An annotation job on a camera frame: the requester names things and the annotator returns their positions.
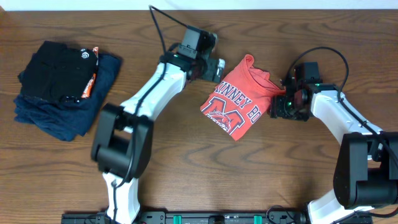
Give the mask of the red orange t-shirt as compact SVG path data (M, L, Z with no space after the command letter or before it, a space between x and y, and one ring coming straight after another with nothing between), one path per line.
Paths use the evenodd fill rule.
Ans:
M272 97L285 94L270 80L270 73L256 68L254 62L252 55L245 55L200 107L207 118L235 141L268 113Z

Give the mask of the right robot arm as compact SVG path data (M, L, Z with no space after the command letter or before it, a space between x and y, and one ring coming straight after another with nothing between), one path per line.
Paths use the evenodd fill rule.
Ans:
M313 83L271 99L271 118L319 119L340 145L333 188L308 203L308 223L370 223L397 204L397 133L366 120L336 85Z

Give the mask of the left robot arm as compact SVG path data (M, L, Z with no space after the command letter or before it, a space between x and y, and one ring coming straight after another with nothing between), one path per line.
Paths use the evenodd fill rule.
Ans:
M168 102L198 78L219 83L223 59L192 59L164 53L148 82L120 105L108 103L99 113L91 158L98 165L108 188L108 223L133 223L141 205L138 181L151 155L154 122Z

